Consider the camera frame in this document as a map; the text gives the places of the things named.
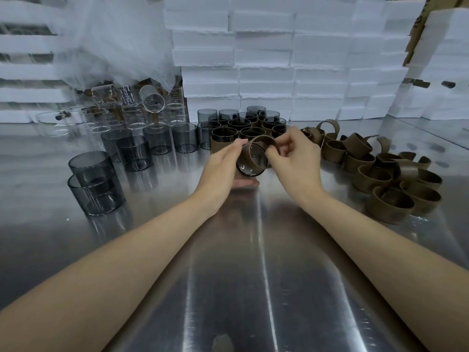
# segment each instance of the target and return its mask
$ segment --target metal table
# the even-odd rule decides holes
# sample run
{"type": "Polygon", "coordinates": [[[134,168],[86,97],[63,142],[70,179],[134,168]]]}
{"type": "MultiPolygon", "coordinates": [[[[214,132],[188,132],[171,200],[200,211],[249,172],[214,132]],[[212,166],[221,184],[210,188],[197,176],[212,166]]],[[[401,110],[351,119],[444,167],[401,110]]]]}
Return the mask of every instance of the metal table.
{"type": "MultiPolygon", "coordinates": [[[[389,227],[468,269],[469,152],[390,117],[341,121],[341,134],[355,131],[433,160],[444,179],[440,208],[389,227]]],[[[184,200],[209,155],[154,156],[155,166],[137,173],[118,165],[126,204],[87,218],[66,184],[68,160],[86,150],[85,138],[50,141],[33,124],[0,126],[0,308],[184,200]]],[[[321,177],[331,195],[363,210],[366,195],[350,174],[323,162],[321,177]]],[[[259,181],[258,190],[233,191],[194,234],[107,350],[210,351],[226,340],[244,352],[425,350],[275,173],[259,181]]]]}

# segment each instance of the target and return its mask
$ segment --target hand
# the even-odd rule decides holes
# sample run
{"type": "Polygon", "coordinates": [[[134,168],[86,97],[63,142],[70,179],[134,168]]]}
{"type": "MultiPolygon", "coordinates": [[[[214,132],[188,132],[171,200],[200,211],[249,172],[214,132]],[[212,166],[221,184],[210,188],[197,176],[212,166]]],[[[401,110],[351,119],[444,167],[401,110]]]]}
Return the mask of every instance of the hand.
{"type": "Polygon", "coordinates": [[[210,216],[217,213],[231,189],[259,186],[256,178],[243,176],[236,168],[241,149],[247,142],[247,139],[236,139],[229,146],[212,154],[205,165],[193,195],[207,205],[210,216]]]}
{"type": "Polygon", "coordinates": [[[280,155],[270,146],[266,156],[290,197],[303,206],[315,195],[326,195],[321,184],[321,150],[296,127],[276,138],[280,155]]]}

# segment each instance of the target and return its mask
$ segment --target person's left hand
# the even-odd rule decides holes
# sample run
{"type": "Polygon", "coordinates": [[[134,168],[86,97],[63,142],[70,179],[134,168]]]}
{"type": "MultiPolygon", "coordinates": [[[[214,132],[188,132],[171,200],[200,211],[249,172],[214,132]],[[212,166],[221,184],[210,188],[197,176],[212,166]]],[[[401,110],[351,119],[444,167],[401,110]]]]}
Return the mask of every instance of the person's left hand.
{"type": "Polygon", "coordinates": [[[236,161],[247,142],[247,139],[236,139],[229,146],[212,154],[202,171],[193,195],[208,205],[211,216],[217,213],[231,189],[259,186],[256,178],[243,176],[236,169],[236,161]]]}

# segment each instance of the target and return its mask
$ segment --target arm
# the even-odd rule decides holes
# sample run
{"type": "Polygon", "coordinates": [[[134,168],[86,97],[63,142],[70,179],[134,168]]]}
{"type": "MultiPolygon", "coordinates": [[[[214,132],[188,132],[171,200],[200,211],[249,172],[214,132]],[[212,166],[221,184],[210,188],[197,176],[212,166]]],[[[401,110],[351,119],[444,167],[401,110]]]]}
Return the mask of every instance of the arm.
{"type": "Polygon", "coordinates": [[[232,185],[242,145],[213,154],[195,192],[148,223],[83,257],[0,312],[0,351],[99,352],[232,185]]]}
{"type": "Polygon", "coordinates": [[[300,130],[267,157],[290,197],[347,252],[431,351],[468,351],[469,272],[332,198],[321,185],[320,148],[300,130]]]}

